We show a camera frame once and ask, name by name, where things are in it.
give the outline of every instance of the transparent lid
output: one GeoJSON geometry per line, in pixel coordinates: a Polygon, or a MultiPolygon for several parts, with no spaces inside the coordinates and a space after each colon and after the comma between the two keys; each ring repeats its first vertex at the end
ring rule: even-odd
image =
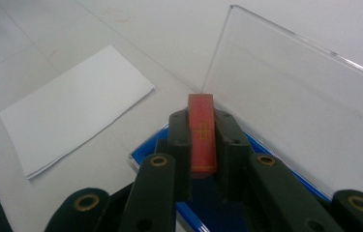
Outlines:
{"type": "Polygon", "coordinates": [[[363,191],[363,67],[232,6],[202,92],[327,195],[363,191]]]}

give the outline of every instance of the white paper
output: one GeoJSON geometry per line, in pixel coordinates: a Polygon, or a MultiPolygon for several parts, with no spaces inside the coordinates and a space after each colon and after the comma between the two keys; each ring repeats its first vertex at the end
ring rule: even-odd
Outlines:
{"type": "Polygon", "coordinates": [[[27,178],[111,124],[154,85],[108,46],[0,112],[27,178]]]}

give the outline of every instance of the white tabletop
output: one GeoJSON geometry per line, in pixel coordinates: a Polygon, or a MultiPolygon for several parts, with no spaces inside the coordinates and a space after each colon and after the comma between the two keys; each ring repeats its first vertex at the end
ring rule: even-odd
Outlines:
{"type": "Polygon", "coordinates": [[[0,120],[0,202],[14,231],[43,231],[78,189],[114,193],[134,180],[128,154],[199,91],[232,3],[363,65],[363,3],[0,0],[0,111],[109,44],[156,86],[32,180],[0,120]]]}

